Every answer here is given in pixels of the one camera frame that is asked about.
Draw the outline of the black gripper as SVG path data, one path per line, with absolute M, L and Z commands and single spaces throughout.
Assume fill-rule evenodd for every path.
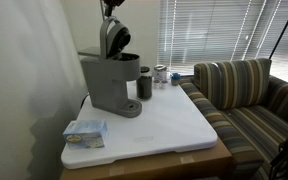
M 112 14 L 112 7 L 120 6 L 125 0 L 103 0 L 105 6 L 105 16 L 109 17 Z

